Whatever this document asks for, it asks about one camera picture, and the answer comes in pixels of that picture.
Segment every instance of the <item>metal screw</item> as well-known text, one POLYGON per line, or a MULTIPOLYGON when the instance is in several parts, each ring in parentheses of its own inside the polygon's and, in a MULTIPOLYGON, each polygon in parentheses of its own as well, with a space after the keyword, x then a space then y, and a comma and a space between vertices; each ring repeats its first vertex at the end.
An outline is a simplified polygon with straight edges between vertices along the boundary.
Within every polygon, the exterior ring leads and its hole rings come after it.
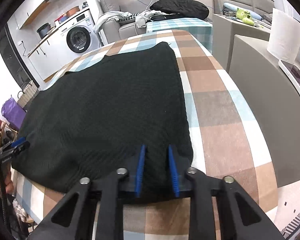
POLYGON ((197 169, 194 167, 190 167, 190 168, 188 168, 187 172, 190 174, 195 174, 197 172, 197 169))
POLYGON ((88 184, 90 182, 90 179, 87 177, 83 177, 80 179, 80 184, 88 184))
POLYGON ((127 169, 126 168, 119 168, 119 169, 117 169, 117 174, 119 174, 119 175, 124 175, 124 174, 126 174, 128 171, 127 171, 127 169))
POLYGON ((223 179, 225 180, 226 183, 234 182, 234 178, 232 178, 231 176, 225 176, 223 179))

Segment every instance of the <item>black puffer jacket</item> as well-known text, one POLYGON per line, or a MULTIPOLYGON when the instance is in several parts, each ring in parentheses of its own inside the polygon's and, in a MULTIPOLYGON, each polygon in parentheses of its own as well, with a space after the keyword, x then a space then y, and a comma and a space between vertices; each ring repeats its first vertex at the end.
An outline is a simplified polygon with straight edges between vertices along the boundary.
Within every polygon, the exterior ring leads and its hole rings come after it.
POLYGON ((151 10, 164 13, 180 13, 184 17, 205 20, 209 15, 209 9, 194 0, 159 0, 150 6, 151 10))

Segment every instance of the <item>washing machine door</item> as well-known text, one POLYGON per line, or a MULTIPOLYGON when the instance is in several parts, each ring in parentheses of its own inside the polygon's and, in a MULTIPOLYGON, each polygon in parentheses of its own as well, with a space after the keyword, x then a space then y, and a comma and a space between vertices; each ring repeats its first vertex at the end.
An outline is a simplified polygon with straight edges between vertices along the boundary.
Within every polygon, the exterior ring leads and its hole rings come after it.
POLYGON ((91 43, 90 32, 80 26, 70 29, 66 39, 69 49, 75 53, 84 53, 91 43))

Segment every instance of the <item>paper towel roll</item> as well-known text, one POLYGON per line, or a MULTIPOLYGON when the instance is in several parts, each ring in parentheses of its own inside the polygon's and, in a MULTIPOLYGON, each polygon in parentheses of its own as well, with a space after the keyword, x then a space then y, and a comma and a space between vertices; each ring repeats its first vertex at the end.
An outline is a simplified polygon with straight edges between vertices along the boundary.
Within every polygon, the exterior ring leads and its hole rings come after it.
POLYGON ((300 48, 300 23, 273 8, 271 33, 267 50, 276 58, 294 64, 300 48))

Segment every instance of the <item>checkered tablecloth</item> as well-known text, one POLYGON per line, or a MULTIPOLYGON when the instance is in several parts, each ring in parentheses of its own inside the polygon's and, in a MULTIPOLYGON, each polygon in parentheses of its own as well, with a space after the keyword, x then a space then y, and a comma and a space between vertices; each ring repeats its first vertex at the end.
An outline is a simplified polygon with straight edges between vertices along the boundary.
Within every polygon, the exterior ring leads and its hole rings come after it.
POLYGON ((197 18, 180 18, 159 22, 147 22, 146 33, 162 30, 184 30, 190 32, 212 53, 212 24, 197 18))
MULTIPOLYGON (((51 80, 49 89, 66 71, 80 71, 104 55, 143 50, 165 41, 173 49, 184 90, 192 166, 209 176, 233 176, 265 211, 278 204, 277 184, 271 157, 248 104, 227 72, 190 33, 166 30, 117 41, 89 52, 66 65, 51 80)), ((13 176, 17 200, 39 223, 62 198, 19 174, 13 176)), ((124 207, 124 236, 135 240, 187 239, 189 199, 145 206, 124 207)), ((218 214, 216 230, 220 235, 218 214)))

